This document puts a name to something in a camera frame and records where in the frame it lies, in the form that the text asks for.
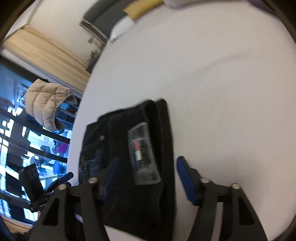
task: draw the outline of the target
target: white wall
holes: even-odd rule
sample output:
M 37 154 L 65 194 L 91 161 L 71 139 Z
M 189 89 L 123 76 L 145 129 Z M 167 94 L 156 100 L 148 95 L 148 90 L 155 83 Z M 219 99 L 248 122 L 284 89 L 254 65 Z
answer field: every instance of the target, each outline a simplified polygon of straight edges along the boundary
M 79 22 L 97 0 L 43 0 L 29 25 L 67 47 L 84 60 L 94 44 L 88 43 L 91 34 Z

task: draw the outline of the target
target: white pillow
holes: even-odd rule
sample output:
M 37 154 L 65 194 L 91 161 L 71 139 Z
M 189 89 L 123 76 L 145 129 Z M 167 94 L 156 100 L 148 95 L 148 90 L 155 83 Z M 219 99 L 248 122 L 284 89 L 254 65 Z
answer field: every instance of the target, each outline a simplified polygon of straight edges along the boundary
M 120 19 L 112 28 L 109 42 L 113 43 L 115 40 L 119 39 L 121 36 L 125 35 L 130 31 L 135 25 L 134 21 L 127 15 Z

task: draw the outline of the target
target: black garment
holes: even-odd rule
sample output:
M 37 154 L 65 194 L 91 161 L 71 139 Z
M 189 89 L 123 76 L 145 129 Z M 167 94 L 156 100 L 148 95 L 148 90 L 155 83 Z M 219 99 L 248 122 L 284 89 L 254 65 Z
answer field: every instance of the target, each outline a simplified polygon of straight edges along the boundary
M 153 154 L 161 181 L 136 185 L 128 147 L 128 131 L 148 124 Z M 102 207 L 104 223 L 148 241 L 172 240 L 175 211 L 173 148 L 166 102 L 146 101 L 136 107 L 103 115 L 85 132 L 79 164 L 79 181 L 122 159 L 120 175 Z
M 12 234 L 17 241 L 29 241 L 33 228 L 31 228 L 27 233 L 15 233 Z

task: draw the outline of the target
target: gray pillow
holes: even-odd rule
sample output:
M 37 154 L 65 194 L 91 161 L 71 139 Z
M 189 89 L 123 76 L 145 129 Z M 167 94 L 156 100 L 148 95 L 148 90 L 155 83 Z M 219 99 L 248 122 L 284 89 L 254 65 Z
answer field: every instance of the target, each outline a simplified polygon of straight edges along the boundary
M 209 0 L 164 0 L 164 3 L 172 8 L 180 8 L 186 5 L 197 3 L 197 2 L 205 2 Z

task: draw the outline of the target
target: beige puffer jacket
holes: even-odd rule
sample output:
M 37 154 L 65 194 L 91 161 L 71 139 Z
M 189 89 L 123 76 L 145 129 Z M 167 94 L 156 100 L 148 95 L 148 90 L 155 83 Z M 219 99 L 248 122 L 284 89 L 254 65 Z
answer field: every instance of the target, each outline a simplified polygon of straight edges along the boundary
M 55 124 L 56 112 L 60 104 L 68 98 L 74 101 L 74 104 L 77 104 L 71 89 L 38 79 L 26 92 L 26 112 L 46 129 L 57 131 L 61 127 L 57 127 Z

